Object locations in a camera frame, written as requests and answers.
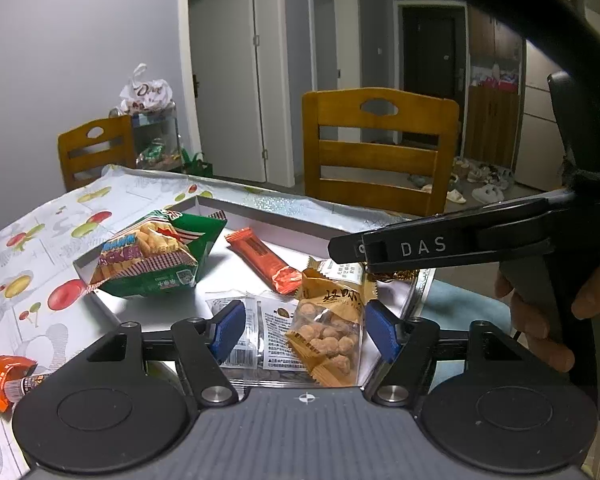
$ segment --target fruit print tablecloth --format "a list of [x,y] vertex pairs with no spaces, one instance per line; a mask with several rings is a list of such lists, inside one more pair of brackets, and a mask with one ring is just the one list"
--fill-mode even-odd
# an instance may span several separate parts
[[[350,232],[402,220],[214,179],[109,166],[87,187],[0,231],[0,355],[24,355],[38,362],[36,372],[53,371],[110,330],[110,320],[83,300],[73,261],[147,212],[195,195]],[[9,418],[0,416],[0,480],[27,471]]]

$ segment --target white plastic bag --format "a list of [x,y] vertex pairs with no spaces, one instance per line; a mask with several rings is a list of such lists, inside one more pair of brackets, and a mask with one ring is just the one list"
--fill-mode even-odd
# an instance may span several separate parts
[[139,64],[133,77],[120,92],[122,102],[119,110],[123,114],[135,115],[142,112],[159,112],[173,101],[173,91],[164,79],[138,82],[146,70],[145,63]]

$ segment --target red wrapper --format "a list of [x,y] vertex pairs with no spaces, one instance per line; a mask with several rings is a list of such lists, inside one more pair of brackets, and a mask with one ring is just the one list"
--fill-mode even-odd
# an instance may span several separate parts
[[254,234],[250,227],[224,237],[279,294],[291,294],[302,284],[302,274],[289,267]]

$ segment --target chair backrest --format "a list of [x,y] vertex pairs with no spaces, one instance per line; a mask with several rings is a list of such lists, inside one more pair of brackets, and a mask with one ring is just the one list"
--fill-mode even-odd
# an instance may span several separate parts
[[[102,128],[102,133],[97,137],[90,137],[89,132],[94,128]],[[86,150],[90,146],[96,146],[103,142],[108,142],[110,147],[98,152]],[[86,186],[97,178],[97,176],[77,178],[77,173],[100,168],[107,164],[119,164],[120,166],[134,168],[136,166],[136,154],[134,152],[131,117],[125,115],[109,119],[97,119],[83,124],[75,130],[61,134],[58,137],[58,155],[64,186],[67,191]]]
[[[397,108],[377,115],[361,106],[381,99]],[[307,196],[328,202],[428,216],[444,211],[451,175],[459,107],[455,101],[389,88],[309,92],[302,98],[304,186]],[[439,137],[436,150],[366,142],[320,140],[320,126],[380,128]],[[324,179],[321,166],[396,171],[433,177],[432,193],[405,187]]]

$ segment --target finger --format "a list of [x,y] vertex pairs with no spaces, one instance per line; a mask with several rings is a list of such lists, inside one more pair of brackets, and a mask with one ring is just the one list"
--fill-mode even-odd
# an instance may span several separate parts
[[539,339],[549,335],[549,322],[536,307],[526,304],[517,292],[513,294],[509,308],[513,328]]
[[503,274],[498,270],[498,275],[496,276],[496,283],[494,286],[494,294],[495,297],[500,299],[507,296],[513,290],[513,285],[509,283],[509,280],[503,276]]
[[587,319],[600,314],[600,266],[578,292],[571,305],[571,311],[578,319]]
[[526,336],[529,350],[540,360],[559,372],[568,372],[573,367],[575,357],[573,352],[565,345],[558,344],[550,339],[538,339]]

